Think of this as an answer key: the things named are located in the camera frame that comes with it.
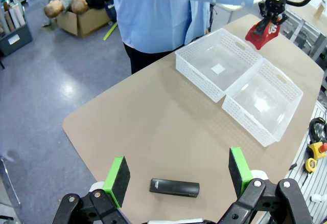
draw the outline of beige tabletop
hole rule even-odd
[[[316,18],[314,15],[317,9],[315,9],[310,4],[307,4],[304,7],[289,6],[287,10],[290,10],[293,13],[297,14],[307,23],[311,24],[314,28],[316,28],[321,34],[327,36],[327,17],[322,14],[320,18]]]
[[[259,19],[247,15],[225,28],[245,38]],[[232,117],[175,70],[170,54],[70,114],[63,128],[96,180],[116,156],[126,157],[131,180],[122,211],[133,223],[202,217],[218,221],[236,200],[229,147],[241,146],[251,169],[272,182],[286,175],[306,133],[323,71],[283,36],[260,50],[303,91],[282,140],[264,148]],[[200,183],[197,198],[149,192],[150,180]]]

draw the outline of green gripper pad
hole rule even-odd
[[[253,179],[252,173],[240,147],[229,149],[228,168],[236,196],[239,198],[249,182]]]
[[[123,205],[130,179],[130,172],[124,156],[114,159],[102,189],[110,194],[117,208]]]

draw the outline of red button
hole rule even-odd
[[[327,151],[327,143],[323,143],[323,145],[319,147],[319,151],[320,153]]]

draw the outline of black crate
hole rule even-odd
[[[0,38],[0,50],[7,56],[33,40],[27,24]]]

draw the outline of black pants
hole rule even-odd
[[[152,63],[165,57],[166,55],[169,55],[170,53],[174,52],[173,50],[173,51],[156,53],[156,54],[146,54],[136,49],[133,49],[127,46],[126,44],[124,44],[124,46],[125,46],[126,53],[131,60],[132,74],[138,72],[144,67],[147,67],[148,65],[151,65]]]

